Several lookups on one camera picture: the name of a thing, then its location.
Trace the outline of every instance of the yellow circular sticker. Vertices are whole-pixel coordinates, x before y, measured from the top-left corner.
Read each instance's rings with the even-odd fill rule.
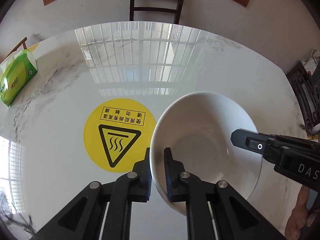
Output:
[[[90,158],[112,172],[132,171],[144,159],[156,121],[137,101],[117,98],[98,106],[84,127],[84,146]]]

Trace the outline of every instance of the wall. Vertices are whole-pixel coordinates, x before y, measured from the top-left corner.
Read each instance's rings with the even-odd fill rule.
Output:
[[[129,19],[129,0],[16,0],[0,24],[0,59],[63,31]],[[320,48],[320,30],[300,0],[185,0],[180,23],[237,41],[287,72]]]

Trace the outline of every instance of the tissue pack logo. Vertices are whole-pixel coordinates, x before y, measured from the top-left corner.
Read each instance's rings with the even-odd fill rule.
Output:
[[[14,89],[14,87],[16,86],[17,83],[18,83],[18,78],[16,78],[16,79],[12,82],[10,88],[11,88],[11,89]]]

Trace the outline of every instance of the round table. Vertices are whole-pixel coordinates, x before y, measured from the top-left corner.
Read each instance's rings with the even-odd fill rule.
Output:
[[[146,106],[156,121],[194,91],[225,95],[261,133],[306,138],[302,114],[283,73],[241,44],[191,27],[115,22],[59,34],[33,52],[38,73],[10,107],[0,104],[0,135],[9,140],[13,203],[40,229],[91,181],[115,181],[88,156],[84,125],[113,98]],[[263,160],[249,202],[284,231],[300,185]],[[131,240],[187,239],[186,218],[152,186],[150,201],[132,204]]]

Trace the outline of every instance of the bowl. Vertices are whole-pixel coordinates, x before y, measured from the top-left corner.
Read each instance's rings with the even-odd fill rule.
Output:
[[[249,198],[259,180],[262,155],[234,147],[230,137],[236,129],[257,132],[246,111],[220,94],[191,93],[164,111],[151,138],[150,168],[158,192],[172,208],[186,215],[185,203],[171,203],[167,197],[166,147],[186,171],[207,182],[225,180]]]

